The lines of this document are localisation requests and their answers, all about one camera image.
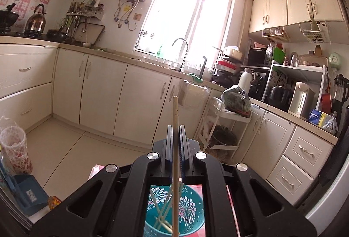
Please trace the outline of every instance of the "teal basket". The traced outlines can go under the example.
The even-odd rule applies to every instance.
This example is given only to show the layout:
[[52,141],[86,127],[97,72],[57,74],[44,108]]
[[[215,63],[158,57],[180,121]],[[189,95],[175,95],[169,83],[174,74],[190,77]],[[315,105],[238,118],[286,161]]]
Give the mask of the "teal basket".
[[[156,202],[160,208],[166,201],[169,186],[151,186]],[[149,195],[147,215],[145,218],[144,237],[172,236],[163,226],[154,228],[158,212]],[[172,224],[172,208],[166,216],[166,220]],[[179,201],[179,236],[187,236],[198,231],[204,224],[204,202],[200,195],[189,186],[184,185]]]

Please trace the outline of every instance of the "blender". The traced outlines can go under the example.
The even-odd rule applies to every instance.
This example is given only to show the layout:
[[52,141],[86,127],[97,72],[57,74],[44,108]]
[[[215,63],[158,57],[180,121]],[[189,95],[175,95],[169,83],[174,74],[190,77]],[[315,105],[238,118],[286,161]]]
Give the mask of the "blender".
[[332,96],[332,113],[335,115],[337,124],[341,122],[342,109],[344,103],[349,98],[349,80],[339,74],[334,79],[334,89]]

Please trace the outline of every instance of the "metal screw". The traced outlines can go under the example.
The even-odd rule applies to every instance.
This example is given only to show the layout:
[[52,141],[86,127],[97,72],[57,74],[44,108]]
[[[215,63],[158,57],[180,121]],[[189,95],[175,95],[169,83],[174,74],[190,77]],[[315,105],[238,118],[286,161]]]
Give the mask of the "metal screw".
[[197,159],[205,159],[207,157],[207,154],[205,154],[204,152],[197,152],[195,153],[195,157]]
[[159,157],[158,153],[152,152],[152,153],[148,153],[147,158],[151,159],[151,160],[155,160]]
[[112,173],[112,172],[115,172],[117,168],[118,167],[115,164],[109,164],[106,166],[105,171]]
[[240,171],[246,171],[248,167],[245,163],[239,163],[238,165],[236,165],[236,169]]

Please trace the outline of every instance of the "stainless steel kettle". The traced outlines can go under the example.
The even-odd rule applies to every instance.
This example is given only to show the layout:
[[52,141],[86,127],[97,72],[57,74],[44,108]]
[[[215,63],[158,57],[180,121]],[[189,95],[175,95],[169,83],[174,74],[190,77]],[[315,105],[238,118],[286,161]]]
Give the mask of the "stainless steel kettle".
[[[36,11],[39,7],[42,7],[42,11],[36,14]],[[45,25],[45,7],[42,3],[40,3],[35,7],[34,14],[30,16],[27,20],[24,35],[40,36],[41,33],[44,31]]]

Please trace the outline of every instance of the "microwave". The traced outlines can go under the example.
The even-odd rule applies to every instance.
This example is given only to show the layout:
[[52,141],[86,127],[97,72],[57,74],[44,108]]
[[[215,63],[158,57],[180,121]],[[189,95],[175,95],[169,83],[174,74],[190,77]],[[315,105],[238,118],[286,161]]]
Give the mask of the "microwave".
[[247,66],[270,67],[273,60],[273,47],[250,48]]

